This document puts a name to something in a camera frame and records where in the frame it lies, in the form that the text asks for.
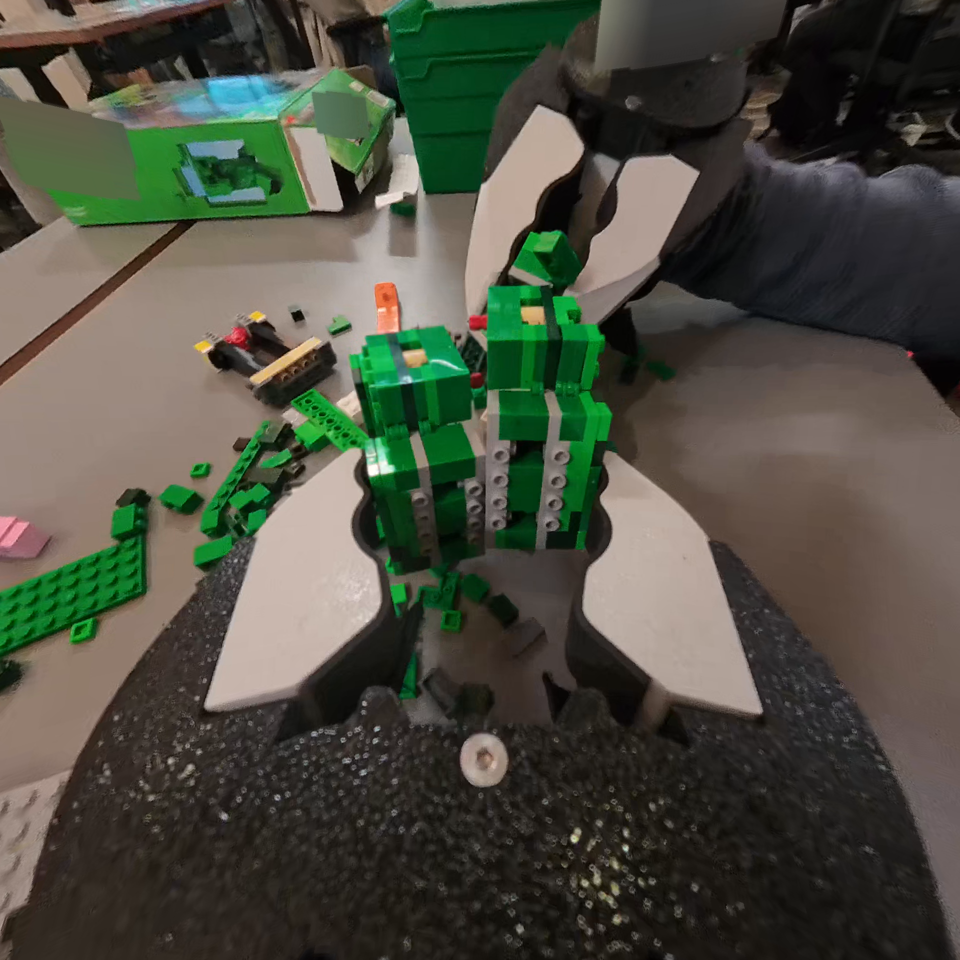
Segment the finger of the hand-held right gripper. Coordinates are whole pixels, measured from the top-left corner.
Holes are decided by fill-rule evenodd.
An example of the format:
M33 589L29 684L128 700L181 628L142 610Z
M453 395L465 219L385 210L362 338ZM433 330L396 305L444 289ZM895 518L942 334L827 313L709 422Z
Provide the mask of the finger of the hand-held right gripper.
M625 162L612 185L612 216L592 236L585 264L567 288L581 321L605 321L651 279L699 177L672 154Z
M468 315L482 312L551 193L580 172L584 155L570 117L544 105L533 110L476 198L463 280Z

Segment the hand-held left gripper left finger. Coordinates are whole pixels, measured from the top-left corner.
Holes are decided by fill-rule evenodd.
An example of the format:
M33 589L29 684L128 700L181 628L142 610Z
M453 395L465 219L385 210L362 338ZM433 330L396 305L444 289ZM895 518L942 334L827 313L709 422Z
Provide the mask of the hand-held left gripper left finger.
M210 679L209 714L280 705L289 727L348 721L373 688L399 694L421 615L398 616L367 535L358 449L292 493L255 535Z

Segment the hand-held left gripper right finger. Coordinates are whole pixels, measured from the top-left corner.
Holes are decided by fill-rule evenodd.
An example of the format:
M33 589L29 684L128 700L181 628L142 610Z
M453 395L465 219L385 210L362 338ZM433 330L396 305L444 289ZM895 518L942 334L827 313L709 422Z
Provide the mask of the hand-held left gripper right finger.
M629 726L659 728L679 708L762 717L707 534L618 453L602 479L564 645L577 686Z

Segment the small green sloped piece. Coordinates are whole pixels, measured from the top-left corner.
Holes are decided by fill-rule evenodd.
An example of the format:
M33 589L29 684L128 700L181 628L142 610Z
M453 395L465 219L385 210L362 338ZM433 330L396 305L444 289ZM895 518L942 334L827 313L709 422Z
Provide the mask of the small green sloped piece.
M534 231L525 239L508 270L512 282L564 291L575 282L583 263L562 230Z

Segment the green striped brick model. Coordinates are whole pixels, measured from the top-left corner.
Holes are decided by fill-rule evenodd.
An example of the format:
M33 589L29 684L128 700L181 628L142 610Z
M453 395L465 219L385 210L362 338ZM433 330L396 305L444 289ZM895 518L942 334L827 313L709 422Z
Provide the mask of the green striped brick model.
M612 414L577 300L494 286L474 332L373 334L350 357L366 478L393 573L492 549L587 547Z

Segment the person's right forearm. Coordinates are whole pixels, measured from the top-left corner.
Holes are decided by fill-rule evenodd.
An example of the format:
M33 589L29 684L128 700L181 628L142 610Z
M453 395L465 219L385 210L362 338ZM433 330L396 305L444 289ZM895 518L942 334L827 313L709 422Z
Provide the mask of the person's right forearm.
M795 163L757 143L738 184L659 278L766 319L959 356L959 178Z

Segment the grey desk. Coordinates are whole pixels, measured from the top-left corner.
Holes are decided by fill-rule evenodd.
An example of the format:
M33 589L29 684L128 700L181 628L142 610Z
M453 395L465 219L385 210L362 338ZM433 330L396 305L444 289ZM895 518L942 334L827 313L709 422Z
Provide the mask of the grey desk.
M263 309L308 332L373 287L404 320L462 319L472 195L414 222L349 215L117 226L59 220L2 254L2 306L36 337L2 372L2 514L54 537L2 586L104 546L126 487L222 476L262 411L193 351ZM832 663L894 762L958 944L958 417L886 344L759 318L674 288L640 306L668 383L605 375L614 442L729 546Z

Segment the stack of green bins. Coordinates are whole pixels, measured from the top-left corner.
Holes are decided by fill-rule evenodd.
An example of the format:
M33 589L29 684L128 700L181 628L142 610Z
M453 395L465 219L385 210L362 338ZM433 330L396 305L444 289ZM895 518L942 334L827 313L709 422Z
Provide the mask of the stack of green bins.
M562 47L599 1L397 2L390 65L427 194L477 191L498 103L547 45Z

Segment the pile of loose green bricks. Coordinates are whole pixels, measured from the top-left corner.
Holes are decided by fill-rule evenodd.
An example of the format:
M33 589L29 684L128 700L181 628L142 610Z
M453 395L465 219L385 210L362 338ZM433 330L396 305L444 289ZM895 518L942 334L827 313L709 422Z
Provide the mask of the pile of loose green bricks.
M356 392L332 404L317 390L308 390L295 400L282 421L272 423L263 454L229 499L224 535L216 539L204 536L198 547L196 563L203 569L212 570L202 583L204 587L212 590L213 574L220 572L241 574L242 580L237 582L240 587L254 538L277 508L339 455L350 450L363 452L366 436L361 431L361 420L361 405ZM377 552L377 522L375 530L374 534L366 535L366 540ZM408 615L404 600L398 598L390 580L389 584L396 615ZM222 644L235 601L236 598L233 601L218 600L210 595L200 605L199 626L213 629Z

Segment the long green plate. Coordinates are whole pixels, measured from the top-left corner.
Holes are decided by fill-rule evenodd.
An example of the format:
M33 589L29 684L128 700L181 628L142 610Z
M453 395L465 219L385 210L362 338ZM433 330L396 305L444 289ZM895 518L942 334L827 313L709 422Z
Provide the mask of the long green plate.
M220 486L203 508L199 520L199 531L210 540L216 540L225 534L227 530L226 511L230 499L239 491L242 481L263 454L265 438L272 425L273 421L269 418L260 423L257 430L239 452L236 462L225 475Z

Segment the black office chair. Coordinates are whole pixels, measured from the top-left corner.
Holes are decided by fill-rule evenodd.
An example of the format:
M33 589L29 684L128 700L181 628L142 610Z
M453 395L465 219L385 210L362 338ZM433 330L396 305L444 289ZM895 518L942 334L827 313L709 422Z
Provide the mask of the black office chair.
M771 104L769 132L793 152L830 141L842 104L866 99L847 114L870 114L883 103L883 72L909 66L941 2L823 2L798 21L777 55L785 86Z

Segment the green studded plate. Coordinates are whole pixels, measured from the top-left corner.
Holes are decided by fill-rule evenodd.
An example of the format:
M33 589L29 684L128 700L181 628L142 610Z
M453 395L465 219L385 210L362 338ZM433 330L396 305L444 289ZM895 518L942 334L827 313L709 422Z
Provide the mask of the green studded plate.
M148 589L139 534L1 591L1 656L132 602Z

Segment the black and yellow brick build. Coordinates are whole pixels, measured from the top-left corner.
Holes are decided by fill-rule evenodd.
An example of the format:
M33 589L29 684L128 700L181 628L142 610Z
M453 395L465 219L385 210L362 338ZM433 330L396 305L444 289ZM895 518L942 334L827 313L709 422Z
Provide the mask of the black and yellow brick build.
M194 350L217 372L243 378L258 402L274 408L317 387L338 363L329 340L286 342L259 311L238 315L224 335L207 333Z

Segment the pink toy pig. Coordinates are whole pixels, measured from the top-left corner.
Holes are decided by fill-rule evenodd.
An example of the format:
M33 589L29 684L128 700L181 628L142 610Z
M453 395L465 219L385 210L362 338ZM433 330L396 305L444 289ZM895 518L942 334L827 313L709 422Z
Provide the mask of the pink toy pig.
M39 557L52 537L36 524L15 515L1 516L1 560L27 561Z

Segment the light grey studded plate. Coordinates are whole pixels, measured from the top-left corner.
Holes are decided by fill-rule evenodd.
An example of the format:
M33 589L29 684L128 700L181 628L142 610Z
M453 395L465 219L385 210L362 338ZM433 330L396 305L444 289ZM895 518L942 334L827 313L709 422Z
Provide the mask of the light grey studded plate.
M1 794L1 920L27 903L46 835L71 771Z

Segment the green toy box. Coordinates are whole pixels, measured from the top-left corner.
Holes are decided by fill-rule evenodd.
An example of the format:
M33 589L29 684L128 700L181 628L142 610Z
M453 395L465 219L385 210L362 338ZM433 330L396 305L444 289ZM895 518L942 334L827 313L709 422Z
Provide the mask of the green toy box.
M396 103L340 69L132 85L79 110L2 98L18 176L78 226L343 211Z

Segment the dark wooden table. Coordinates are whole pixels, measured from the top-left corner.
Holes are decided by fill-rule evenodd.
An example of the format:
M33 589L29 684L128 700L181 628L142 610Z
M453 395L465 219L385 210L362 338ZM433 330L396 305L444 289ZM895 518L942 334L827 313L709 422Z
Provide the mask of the dark wooden table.
M2 80L26 100L69 108L87 102L79 72L69 76L66 93L47 67L68 51L101 43L156 25L196 18L227 6L226 1L157 2L2 2ZM13 72L21 76L13 80Z

